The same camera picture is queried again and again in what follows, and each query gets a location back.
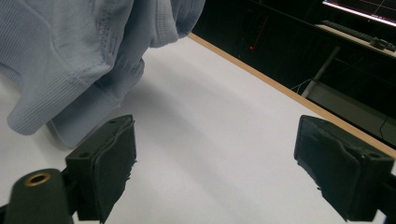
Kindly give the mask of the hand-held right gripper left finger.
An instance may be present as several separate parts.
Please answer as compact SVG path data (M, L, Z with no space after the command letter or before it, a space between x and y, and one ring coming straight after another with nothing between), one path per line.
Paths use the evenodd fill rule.
M106 122L65 158L67 173L78 184L80 220L107 220L125 190L135 160L131 115Z

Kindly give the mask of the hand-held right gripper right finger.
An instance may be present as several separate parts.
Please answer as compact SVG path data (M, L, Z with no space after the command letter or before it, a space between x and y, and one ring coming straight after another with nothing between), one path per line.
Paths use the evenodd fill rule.
M302 115L294 159L342 219L372 221L380 211L396 222L391 156L327 120Z

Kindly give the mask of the light blue ribbed tank top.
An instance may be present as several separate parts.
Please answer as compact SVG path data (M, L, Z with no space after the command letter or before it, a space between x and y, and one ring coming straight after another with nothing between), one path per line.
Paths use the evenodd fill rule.
M21 88L7 117L50 124L76 147L144 72L143 55L187 36L205 0L0 0L0 74Z

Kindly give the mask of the dark keyboard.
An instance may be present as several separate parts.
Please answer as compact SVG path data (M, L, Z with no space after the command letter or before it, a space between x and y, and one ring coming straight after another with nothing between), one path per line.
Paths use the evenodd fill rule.
M318 27L350 40L366 43L376 49L396 52L396 45L393 45L384 39L364 34L332 21L322 21L321 24L318 24Z

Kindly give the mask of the computer monitor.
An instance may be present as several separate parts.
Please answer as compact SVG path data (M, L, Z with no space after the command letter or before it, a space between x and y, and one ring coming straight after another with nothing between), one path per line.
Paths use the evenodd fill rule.
M396 28L396 0L322 0L322 4Z

